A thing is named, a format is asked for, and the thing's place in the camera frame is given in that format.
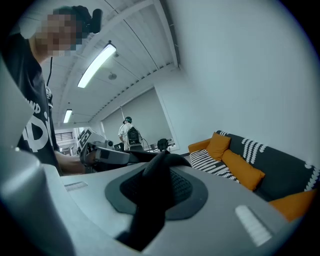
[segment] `man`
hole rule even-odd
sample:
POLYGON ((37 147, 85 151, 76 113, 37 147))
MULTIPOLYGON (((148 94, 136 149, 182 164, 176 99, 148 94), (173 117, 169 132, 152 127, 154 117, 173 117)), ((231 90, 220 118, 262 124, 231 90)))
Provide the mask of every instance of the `man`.
POLYGON ((120 127, 119 133, 118 133, 120 141, 122 141, 122 143, 124 144, 124 150, 129 150, 130 148, 130 144, 128 140, 128 131, 132 127, 134 127, 134 125, 132 124, 132 118, 130 116, 127 116, 124 119, 123 125, 120 127))
MULTIPOLYGON (((59 174, 85 172, 79 156, 59 152, 52 121, 52 94, 46 86, 41 64, 51 56, 75 50, 89 32, 86 24, 91 16, 83 6, 64 6, 53 11, 29 39, 21 34, 9 36, 2 55, 6 66, 33 115, 23 130, 18 147, 33 153, 43 164, 54 165, 59 174)), ((94 152, 87 156, 93 164, 94 152)))

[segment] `striped pillow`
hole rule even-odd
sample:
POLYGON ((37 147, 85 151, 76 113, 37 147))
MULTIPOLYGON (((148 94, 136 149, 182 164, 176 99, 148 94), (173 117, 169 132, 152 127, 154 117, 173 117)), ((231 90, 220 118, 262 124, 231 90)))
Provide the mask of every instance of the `striped pillow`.
POLYGON ((222 161, 214 160, 206 149, 201 149, 190 154, 192 168, 203 172, 222 176, 239 183, 239 180, 233 176, 229 168, 222 161))

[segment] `fluorescent light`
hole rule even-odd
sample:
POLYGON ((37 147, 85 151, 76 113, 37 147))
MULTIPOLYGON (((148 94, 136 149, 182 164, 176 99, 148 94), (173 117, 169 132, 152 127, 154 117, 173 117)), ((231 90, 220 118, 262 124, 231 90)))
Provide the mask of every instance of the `fluorescent light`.
POLYGON ((68 123, 72 114, 72 109, 67 109, 64 115, 63 123, 68 123))
POLYGON ((101 65, 116 51, 117 49, 111 44, 108 43, 107 46, 103 49, 102 52, 93 60, 87 70, 84 72, 83 76, 80 79, 78 87, 85 88, 89 83, 90 79, 94 76, 97 70, 101 65))

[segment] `gray console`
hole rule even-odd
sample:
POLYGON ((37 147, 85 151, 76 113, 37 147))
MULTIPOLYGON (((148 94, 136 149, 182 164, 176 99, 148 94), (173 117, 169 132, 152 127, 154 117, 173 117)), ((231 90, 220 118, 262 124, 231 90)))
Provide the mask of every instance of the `gray console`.
MULTIPOLYGON (((55 167, 41 165, 26 152, 5 150, 1 160, 1 200, 46 254, 140 254, 114 239, 129 228, 133 216, 115 210, 105 189, 145 163, 60 177, 55 167)), ((208 190, 207 201, 188 219, 166 220, 142 254, 254 255, 260 246, 270 248, 273 241, 279 241, 274 238, 284 236, 282 228, 290 227, 279 212, 244 186, 191 167, 174 168, 202 181, 208 190)))

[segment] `wall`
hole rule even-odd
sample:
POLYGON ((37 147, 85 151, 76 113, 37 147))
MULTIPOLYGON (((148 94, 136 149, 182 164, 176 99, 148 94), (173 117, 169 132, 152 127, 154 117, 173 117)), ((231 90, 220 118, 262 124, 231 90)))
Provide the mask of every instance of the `wall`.
POLYGON ((103 131, 103 126, 100 121, 97 121, 95 123, 91 123, 90 128, 93 131, 95 131, 97 134, 101 135, 102 137, 105 137, 105 132, 103 131))
POLYGON ((320 167, 319 61, 288 11, 276 1, 167 2, 181 65, 207 102, 199 139, 223 130, 320 167))
POLYGON ((154 88, 180 148, 175 154, 188 153, 188 145, 212 136, 213 128, 207 129, 206 106, 183 70, 172 70, 155 81, 154 88))
MULTIPOLYGON (((162 138, 172 138, 164 111, 154 89, 124 105, 122 111, 124 117, 132 118, 132 124, 149 145, 157 143, 162 138)), ((102 121, 106 138, 115 144, 120 143, 118 132, 123 120, 121 110, 118 109, 102 121)))

